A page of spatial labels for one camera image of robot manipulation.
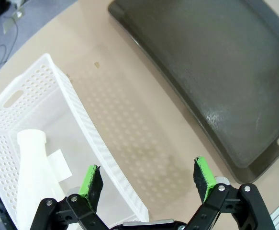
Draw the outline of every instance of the white paper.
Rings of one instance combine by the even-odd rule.
[[[48,161],[50,163],[51,169],[55,174],[57,181],[63,181],[68,177],[72,176],[72,173],[68,167],[68,164],[65,160],[65,157],[61,151],[61,149],[55,151],[51,155],[48,156]]]

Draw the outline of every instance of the bottle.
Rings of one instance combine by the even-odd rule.
[[[47,159],[46,135],[37,129],[18,133],[20,146],[20,169],[17,194],[18,230],[29,230],[39,203],[44,198],[64,199],[60,187]]]

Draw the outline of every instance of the black cable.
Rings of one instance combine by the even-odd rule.
[[[11,49],[10,49],[8,55],[6,56],[6,58],[5,58],[6,50],[7,50],[6,45],[5,45],[5,44],[1,44],[1,45],[0,45],[0,47],[1,47],[1,46],[4,47],[4,55],[3,55],[3,57],[2,57],[2,59],[1,59],[1,61],[0,61],[0,69],[1,69],[1,65],[4,65],[4,64],[8,61],[8,59],[9,59],[9,57],[10,57],[10,55],[11,55],[11,52],[12,52],[14,46],[15,46],[15,43],[16,43],[16,41],[17,41],[17,38],[18,38],[18,31],[19,31],[18,25],[17,25],[17,23],[16,23],[16,21],[15,21],[15,19],[14,19],[13,17],[4,17],[4,18],[11,18],[11,19],[14,21],[14,24],[15,24],[15,26],[16,26],[16,36],[15,36],[15,39],[14,39],[13,44],[12,44],[12,46],[11,46]]]

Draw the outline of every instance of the floor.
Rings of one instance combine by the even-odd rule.
[[[12,5],[0,16],[0,45],[3,44],[0,46],[0,63],[9,59],[30,37],[74,2],[76,0],[29,0],[23,5],[24,16],[17,21],[18,33],[16,26],[13,26],[4,34],[3,23],[7,20],[6,17],[12,16],[16,11]]]

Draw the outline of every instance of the beige table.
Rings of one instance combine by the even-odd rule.
[[[279,14],[279,0],[268,0]],[[112,19],[109,0],[79,0],[36,33],[0,71],[0,92],[43,53],[70,77],[88,114],[150,219],[188,221],[200,205],[193,159],[238,184],[156,68]],[[259,178],[270,212],[279,205],[279,159]],[[222,215],[215,229],[235,226]]]

